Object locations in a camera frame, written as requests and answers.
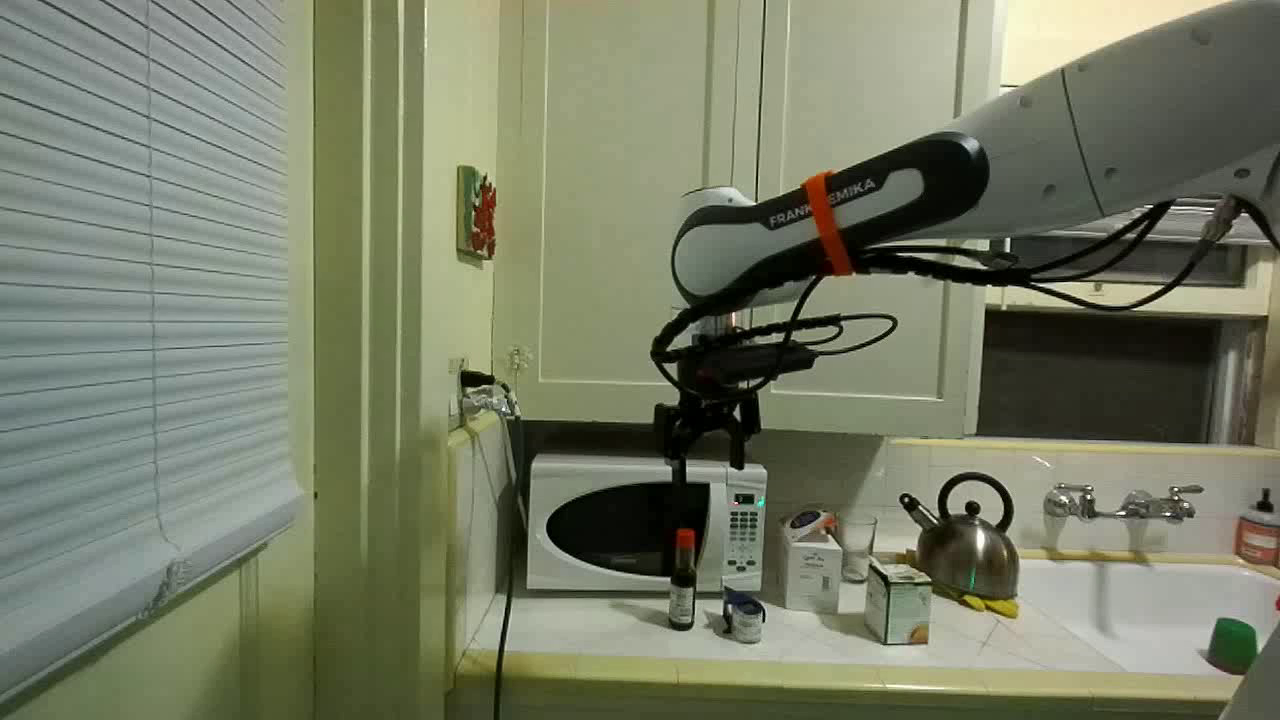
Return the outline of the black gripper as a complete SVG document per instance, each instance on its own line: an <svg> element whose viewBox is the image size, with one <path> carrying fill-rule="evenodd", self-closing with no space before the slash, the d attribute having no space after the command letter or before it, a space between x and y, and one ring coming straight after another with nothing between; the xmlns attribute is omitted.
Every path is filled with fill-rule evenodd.
<svg viewBox="0 0 1280 720"><path fill-rule="evenodd" d="M742 337L695 340L688 349L655 354L655 369L676 389L672 405L651 411L660 452L672 459L672 516L688 523L688 452L699 438L729 438L723 496L740 503L740 455L742 443L758 432L758 401L775 375L803 373L814 363L814 354L796 340L753 344Z"/></svg>

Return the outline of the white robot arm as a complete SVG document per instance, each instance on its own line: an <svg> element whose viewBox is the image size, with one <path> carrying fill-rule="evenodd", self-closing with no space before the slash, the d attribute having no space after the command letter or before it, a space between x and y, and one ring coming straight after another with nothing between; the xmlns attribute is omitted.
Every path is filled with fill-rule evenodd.
<svg viewBox="0 0 1280 720"><path fill-rule="evenodd" d="M1111 215L1135 245L1170 206L1277 224L1280 0L1219 0L1004 94L956 123L773 199L704 189L672 233L685 312L651 340L676 389L660 452L758 432L754 392L814 362L809 315L730 334L753 303L803 303L828 275L904 273L1050 298L1055 260L1019 263L992 239Z"/></svg>

